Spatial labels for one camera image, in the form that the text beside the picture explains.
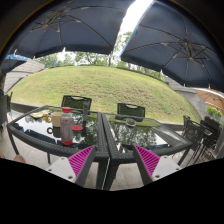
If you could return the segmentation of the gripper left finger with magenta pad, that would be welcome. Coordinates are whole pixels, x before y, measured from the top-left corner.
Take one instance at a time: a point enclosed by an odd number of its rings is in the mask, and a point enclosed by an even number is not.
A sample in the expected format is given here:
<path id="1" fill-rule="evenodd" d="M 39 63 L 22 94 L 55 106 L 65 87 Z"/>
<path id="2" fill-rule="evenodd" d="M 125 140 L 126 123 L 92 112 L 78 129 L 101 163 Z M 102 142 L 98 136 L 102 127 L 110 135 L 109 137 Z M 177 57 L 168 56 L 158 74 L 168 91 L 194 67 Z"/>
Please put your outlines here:
<path id="1" fill-rule="evenodd" d="M 83 187 L 95 155 L 95 146 L 92 145 L 68 158 L 60 157 L 47 171 Z"/>

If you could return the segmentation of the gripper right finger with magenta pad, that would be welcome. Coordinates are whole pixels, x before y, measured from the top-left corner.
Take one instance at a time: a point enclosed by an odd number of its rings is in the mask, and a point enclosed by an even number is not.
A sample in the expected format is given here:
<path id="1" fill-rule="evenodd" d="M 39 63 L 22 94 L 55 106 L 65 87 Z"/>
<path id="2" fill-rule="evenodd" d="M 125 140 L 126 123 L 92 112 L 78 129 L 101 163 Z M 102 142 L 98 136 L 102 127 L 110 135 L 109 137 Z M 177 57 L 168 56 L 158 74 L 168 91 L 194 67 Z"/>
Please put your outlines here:
<path id="1" fill-rule="evenodd" d="M 170 157 L 158 156 L 152 151 L 138 145 L 134 146 L 133 155 L 144 185 L 148 185 L 181 170 L 181 167 Z"/>

